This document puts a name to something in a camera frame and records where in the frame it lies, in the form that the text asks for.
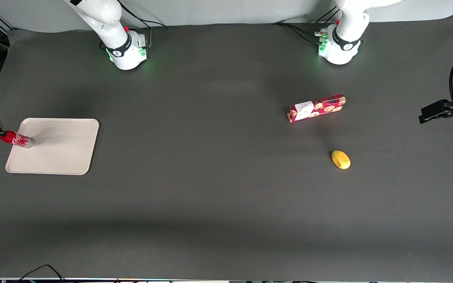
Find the dark gray mat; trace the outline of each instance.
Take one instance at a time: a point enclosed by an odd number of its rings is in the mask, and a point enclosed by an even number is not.
[[[453,120],[417,119],[448,99],[453,18],[373,23],[347,66],[271,25],[158,29],[128,72],[93,32],[10,38],[7,129],[101,129],[85,176],[6,173],[0,142],[0,276],[453,282]]]

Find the red snack box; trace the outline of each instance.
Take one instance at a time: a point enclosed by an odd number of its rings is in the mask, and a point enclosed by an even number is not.
[[[321,99],[291,105],[288,111],[290,123],[319,115],[340,111],[347,100],[343,93]]]

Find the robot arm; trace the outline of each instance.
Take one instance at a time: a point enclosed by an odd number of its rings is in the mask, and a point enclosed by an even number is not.
[[[338,25],[333,24],[316,33],[316,36],[325,35],[320,39],[323,47],[319,55],[329,62],[342,65],[351,61],[357,54],[360,38],[365,32],[370,15],[366,9],[388,6],[401,0],[335,0],[337,7],[342,11]]]
[[[115,66],[129,70],[146,60],[146,37],[120,23],[117,0],[64,0],[96,32]]]

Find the yellow fruit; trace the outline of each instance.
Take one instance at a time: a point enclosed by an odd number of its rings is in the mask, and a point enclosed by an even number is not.
[[[331,159],[333,160],[333,163],[340,168],[340,169],[347,169],[349,166],[351,166],[351,160],[349,159],[349,156],[345,154],[345,152],[341,151],[334,151],[331,154]]]

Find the white tray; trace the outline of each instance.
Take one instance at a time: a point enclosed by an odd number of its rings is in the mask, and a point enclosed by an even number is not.
[[[9,173],[83,175],[90,168],[99,122],[95,119],[27,118],[18,132],[36,140],[30,149],[13,145]]]

